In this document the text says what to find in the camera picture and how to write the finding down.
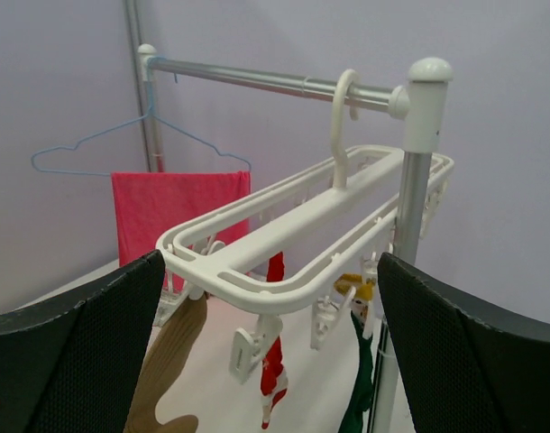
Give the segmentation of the tan ribbed sock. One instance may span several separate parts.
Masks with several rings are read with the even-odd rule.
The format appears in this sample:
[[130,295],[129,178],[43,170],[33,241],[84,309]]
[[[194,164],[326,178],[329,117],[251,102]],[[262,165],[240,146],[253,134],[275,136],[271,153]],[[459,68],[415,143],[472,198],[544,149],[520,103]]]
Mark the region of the tan ribbed sock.
[[161,424],[155,411],[161,397],[181,375],[206,317],[205,297],[186,299],[163,325],[144,359],[125,432],[193,433],[197,430],[198,418],[194,415],[183,415]]

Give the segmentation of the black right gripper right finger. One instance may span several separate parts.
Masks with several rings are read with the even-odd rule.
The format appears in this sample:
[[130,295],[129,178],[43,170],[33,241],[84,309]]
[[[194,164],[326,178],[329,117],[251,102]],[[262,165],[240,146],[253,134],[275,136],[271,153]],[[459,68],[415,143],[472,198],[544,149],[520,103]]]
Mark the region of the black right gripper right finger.
[[391,253],[380,297],[417,432],[550,432],[550,324]]

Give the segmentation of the red snowflake christmas sock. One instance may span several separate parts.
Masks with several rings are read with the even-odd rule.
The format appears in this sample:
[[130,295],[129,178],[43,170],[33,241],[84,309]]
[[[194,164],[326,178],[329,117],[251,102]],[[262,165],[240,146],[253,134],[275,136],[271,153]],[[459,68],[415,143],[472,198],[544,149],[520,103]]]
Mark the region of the red snowflake christmas sock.
[[[266,282],[282,281],[285,274],[284,254],[277,253],[270,258],[266,275]],[[280,337],[278,336],[270,350],[262,360],[261,371],[261,428],[267,429],[274,407],[285,397],[289,380],[283,365],[283,353]]]

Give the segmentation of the dark green sock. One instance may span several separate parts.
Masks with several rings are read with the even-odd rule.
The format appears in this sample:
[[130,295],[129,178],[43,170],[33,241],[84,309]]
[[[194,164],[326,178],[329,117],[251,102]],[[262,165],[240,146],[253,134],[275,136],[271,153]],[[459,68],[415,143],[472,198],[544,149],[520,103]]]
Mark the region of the dark green sock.
[[374,279],[365,280],[360,274],[354,273],[343,274],[334,283],[335,290],[342,295],[347,295],[351,289],[354,289],[350,308],[359,356],[353,391],[338,429],[341,433],[362,432],[363,413],[371,406],[373,394],[371,343],[375,322],[373,307],[375,283]]

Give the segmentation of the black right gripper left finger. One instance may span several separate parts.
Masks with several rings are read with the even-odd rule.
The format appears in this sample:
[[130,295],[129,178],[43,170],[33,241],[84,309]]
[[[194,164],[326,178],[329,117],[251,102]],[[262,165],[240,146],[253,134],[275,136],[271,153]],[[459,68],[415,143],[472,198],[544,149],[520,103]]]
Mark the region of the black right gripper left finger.
[[152,251],[0,315],[0,432],[121,432],[158,307]]

